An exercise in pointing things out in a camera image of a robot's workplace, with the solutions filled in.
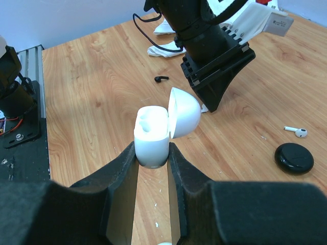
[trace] black cable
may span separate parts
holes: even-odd
[[[152,43],[156,48],[163,50],[163,51],[167,51],[167,52],[172,52],[172,53],[179,53],[183,51],[183,47],[181,47],[179,50],[169,50],[168,48],[164,48],[164,47],[160,47],[158,44],[156,44],[154,41],[152,41],[152,39],[145,34],[144,31],[142,31],[142,29],[137,25],[136,21],[135,21],[135,17],[137,17],[139,20],[141,20],[142,22],[152,22],[152,21],[157,21],[161,18],[162,14],[160,13],[159,16],[152,18],[152,19],[141,19],[141,17],[139,17],[137,14],[133,14],[133,21],[134,24],[136,26],[136,28],[138,28],[138,30],[150,41],[150,43]]]
[[[35,94],[35,91],[32,86],[32,80],[30,78],[25,78],[21,73],[18,74],[21,85],[28,94]]]
[[[19,120],[19,122],[16,124],[16,126],[10,128],[10,129],[8,129],[7,131],[5,131],[5,132],[3,132],[3,133],[0,133],[0,137],[1,137],[1,136],[4,136],[4,135],[6,135],[6,134],[9,134],[9,133],[12,132],[13,130],[17,129],[17,128],[20,126],[20,124],[22,123],[23,117],[22,117],[22,116],[21,116],[21,117],[18,117],[17,120]]]

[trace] wood grain surface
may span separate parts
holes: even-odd
[[[286,37],[260,34],[250,41],[256,58],[232,81],[218,110],[175,139],[184,156],[214,180],[305,181],[327,193],[327,29],[299,17]],[[154,36],[159,24],[139,23]],[[133,22],[43,51],[51,177],[65,186],[110,162],[133,140],[139,108],[168,106],[172,87],[193,94],[182,56],[149,57],[150,43]],[[153,78],[169,76],[157,84]],[[283,126],[306,128],[297,138]],[[314,168],[302,176],[273,160],[282,143],[307,147]],[[133,244],[171,241],[166,166],[140,167]]]

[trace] white cloth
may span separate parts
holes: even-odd
[[[168,44],[159,45],[159,46],[167,48],[169,50],[179,50],[179,48],[176,46],[174,41],[172,41],[172,42],[170,42]],[[186,52],[185,48],[183,48],[183,51],[178,52],[178,53],[167,52],[167,51],[164,51],[164,50],[160,50],[155,46],[151,46],[151,47],[148,48],[148,55],[155,56],[155,57],[164,56],[165,58],[168,58],[168,57],[174,57],[176,55],[184,54],[185,52]]]
[[[157,26],[157,28],[153,32],[155,35],[163,35],[163,34],[173,34],[174,30],[170,27],[166,19],[163,19],[163,22]]]

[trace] open charging case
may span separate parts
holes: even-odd
[[[168,158],[169,139],[192,132],[199,124],[201,108],[189,93],[172,88],[168,111],[161,106],[146,106],[137,112],[134,143],[141,166],[159,168]]]

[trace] black earbud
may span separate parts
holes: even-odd
[[[154,80],[157,82],[157,83],[160,83],[162,79],[169,79],[169,77],[166,77],[166,76],[159,76],[159,77],[155,77]]]

